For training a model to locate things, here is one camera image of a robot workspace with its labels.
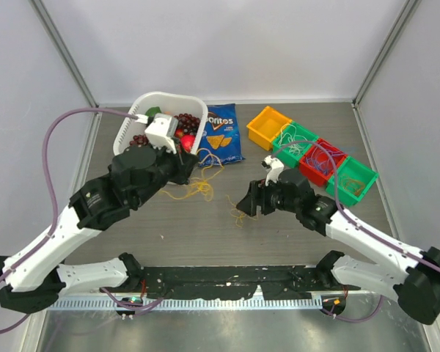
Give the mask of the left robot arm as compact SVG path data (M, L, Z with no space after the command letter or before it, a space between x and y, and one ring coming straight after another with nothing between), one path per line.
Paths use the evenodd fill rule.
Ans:
M149 146L129 147L113 157L107 174L87 181L71 198L58 219L13 256L0 256L0 305L32 314L50 307L66 294L101 287L136 291L142 267L122 253L106 262L65 265L79 246L138 210L167 183L185 185L198 157L180 150L170 153Z

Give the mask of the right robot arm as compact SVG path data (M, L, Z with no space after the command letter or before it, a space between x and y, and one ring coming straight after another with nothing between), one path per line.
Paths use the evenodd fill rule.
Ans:
M236 208L247 216L276 210L292 213L308 230L339 241L368 258L361 262L329 252L317 265L318 284L373 291L398 303L419 323L431 325L440 314L440 249L424 251L366 224L333 199L315 193L297 169L253 180Z

